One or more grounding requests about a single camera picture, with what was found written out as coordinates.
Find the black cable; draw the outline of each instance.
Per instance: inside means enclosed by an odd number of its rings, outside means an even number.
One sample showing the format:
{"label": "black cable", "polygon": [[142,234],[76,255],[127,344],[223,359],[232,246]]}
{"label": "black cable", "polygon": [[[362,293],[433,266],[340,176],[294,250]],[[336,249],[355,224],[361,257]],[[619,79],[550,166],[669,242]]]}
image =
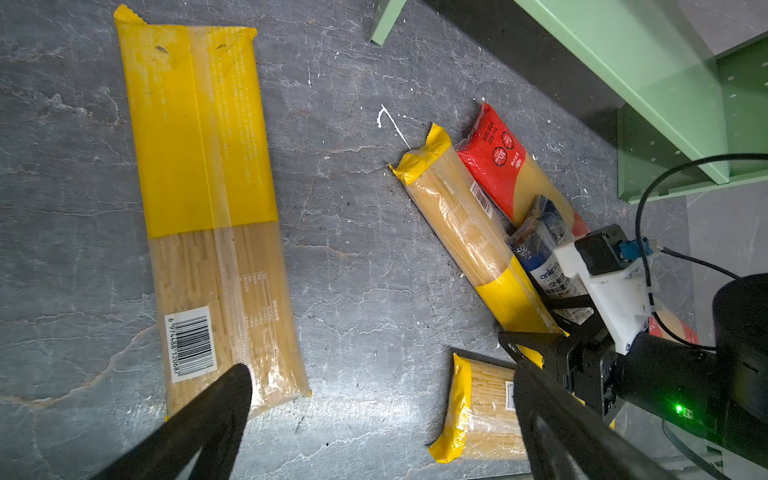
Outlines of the black cable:
{"label": "black cable", "polygon": [[677,435],[672,432],[672,430],[670,430],[670,428],[667,426],[666,420],[661,420],[661,429],[664,431],[664,434],[667,436],[670,442],[672,442],[672,445],[674,445],[675,448],[680,451],[680,453],[685,455],[689,460],[696,464],[697,467],[712,475],[714,478],[717,478],[717,480],[730,480],[730,478],[725,476],[725,474],[723,474],[720,470],[714,468],[711,463],[709,463],[707,460],[704,460],[693,450],[688,448],[688,445],[685,445],[683,441],[680,440]]}
{"label": "black cable", "polygon": [[[665,171],[659,177],[652,181],[650,185],[648,185],[648,188],[645,189],[645,192],[643,192],[643,196],[640,198],[640,203],[637,204],[637,214],[634,217],[634,235],[635,239],[637,239],[637,243],[639,245],[642,244],[641,238],[643,238],[640,230],[641,230],[641,219],[643,216],[643,209],[645,208],[645,202],[648,200],[648,197],[650,194],[654,191],[656,187],[659,186],[661,182],[666,180],[669,176],[676,174],[679,171],[686,170],[687,168],[693,168],[698,167],[699,165],[705,165],[705,164],[712,164],[714,162],[718,161],[731,161],[731,160],[758,160],[758,161],[768,161],[768,154],[723,154],[723,155],[714,155],[712,157],[706,157],[702,158],[701,160],[694,160],[685,164],[677,165],[676,167],[672,167],[671,169]],[[645,269],[645,284],[646,286],[650,287],[650,267],[648,266],[648,256],[645,253],[644,248],[640,248],[640,257],[643,259],[643,268]],[[651,309],[653,309],[654,306],[654,295],[652,293],[648,293],[648,300],[650,301]],[[664,325],[664,322],[661,321],[661,318],[659,318],[658,314],[654,312],[654,318],[659,323],[659,326],[664,330],[664,332],[667,332],[672,338],[677,340],[680,343],[683,343],[684,345],[688,345],[691,348],[700,349],[700,350],[715,350],[716,348],[713,346],[701,346],[697,345],[695,343],[691,343],[686,341],[685,339],[681,339],[679,336],[675,335],[672,330],[667,328],[666,325]]]}
{"label": "black cable", "polygon": [[688,260],[689,262],[698,263],[699,265],[708,266],[712,270],[717,270],[718,272],[720,272],[720,273],[722,273],[724,275],[727,275],[727,276],[729,276],[729,277],[731,277],[731,278],[733,278],[735,280],[738,280],[739,278],[741,278],[740,276],[736,275],[735,273],[729,272],[728,270],[725,270],[721,266],[717,266],[717,265],[715,265],[713,263],[705,262],[704,260],[699,260],[697,258],[689,257],[688,255],[685,255],[685,254],[680,253],[680,252],[676,252],[676,251],[672,250],[671,248],[664,247],[664,248],[661,249],[661,253],[666,253],[667,255],[671,255],[672,257],[677,257],[677,258],[681,258],[683,260]]}

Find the pasta package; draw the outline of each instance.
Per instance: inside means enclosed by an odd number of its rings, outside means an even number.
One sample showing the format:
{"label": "pasta package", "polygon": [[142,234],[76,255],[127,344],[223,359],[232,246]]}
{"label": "pasta package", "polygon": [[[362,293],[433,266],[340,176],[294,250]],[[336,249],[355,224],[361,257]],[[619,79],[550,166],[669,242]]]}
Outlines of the pasta package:
{"label": "pasta package", "polygon": [[232,365],[251,415],[311,396],[296,341],[253,58],[244,27],[114,13],[173,415]]}
{"label": "pasta package", "polygon": [[589,233],[581,216],[541,171],[491,105],[483,102],[472,132],[456,147],[472,176],[515,227],[522,225],[540,194],[554,202],[576,237]]}
{"label": "pasta package", "polygon": [[[442,127],[432,125],[426,145],[390,167],[502,327],[560,332],[506,244],[490,200],[473,181]],[[523,351],[541,365],[541,355]]]}
{"label": "pasta package", "polygon": [[527,458],[515,412],[515,371],[453,354],[442,435],[429,447],[438,463]]}

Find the barcode label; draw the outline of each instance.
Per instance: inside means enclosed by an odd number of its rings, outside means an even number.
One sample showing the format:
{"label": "barcode label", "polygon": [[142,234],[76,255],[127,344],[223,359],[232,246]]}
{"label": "barcode label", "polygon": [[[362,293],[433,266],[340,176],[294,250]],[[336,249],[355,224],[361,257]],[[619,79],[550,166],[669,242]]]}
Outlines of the barcode label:
{"label": "barcode label", "polygon": [[166,315],[165,338],[172,383],[218,369],[208,306]]}
{"label": "barcode label", "polygon": [[515,410],[515,383],[507,382],[507,410]]}
{"label": "barcode label", "polygon": [[477,182],[472,182],[472,186],[469,190],[472,191],[472,195],[475,195],[480,207],[485,210],[485,214],[488,215],[488,218],[493,218],[493,205],[491,205],[491,199],[485,195],[485,192],[482,191],[480,185],[478,185]]}

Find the barcode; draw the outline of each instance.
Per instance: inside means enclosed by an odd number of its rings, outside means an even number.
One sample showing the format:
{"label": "barcode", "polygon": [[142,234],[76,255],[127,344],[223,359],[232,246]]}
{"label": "barcode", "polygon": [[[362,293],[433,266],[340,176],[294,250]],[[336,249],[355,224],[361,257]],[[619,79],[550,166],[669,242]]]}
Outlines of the barcode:
{"label": "barcode", "polygon": [[217,370],[208,306],[166,315],[165,333],[172,383]]}
{"label": "barcode", "polygon": [[477,182],[472,182],[472,186],[469,190],[472,192],[472,195],[475,195],[480,207],[485,210],[485,214],[488,215],[488,218],[493,218],[493,206],[491,205],[491,200],[485,195],[485,192],[482,191],[480,185],[478,185]]}
{"label": "barcode", "polygon": [[515,383],[507,382],[507,410],[515,410]]}

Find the white paint speck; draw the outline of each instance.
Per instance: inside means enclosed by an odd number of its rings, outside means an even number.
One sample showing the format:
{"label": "white paint speck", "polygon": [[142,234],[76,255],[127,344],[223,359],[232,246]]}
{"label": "white paint speck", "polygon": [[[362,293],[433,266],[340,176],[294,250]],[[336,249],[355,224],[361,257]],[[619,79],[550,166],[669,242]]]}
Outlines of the white paint speck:
{"label": "white paint speck", "polygon": [[379,128],[382,127],[382,114],[386,114],[386,116],[389,117],[389,121],[392,122],[392,125],[395,125],[395,130],[397,130],[397,134],[400,135],[400,138],[402,138],[402,141],[406,143],[406,147],[408,147],[408,149],[410,150],[411,146],[408,145],[408,141],[406,140],[406,138],[402,136],[402,132],[400,131],[400,128],[397,126],[397,124],[395,123],[395,119],[392,118],[392,115],[389,114],[389,111],[386,109],[384,104],[382,104],[382,109],[379,110],[379,116],[376,119],[376,125],[378,125]]}

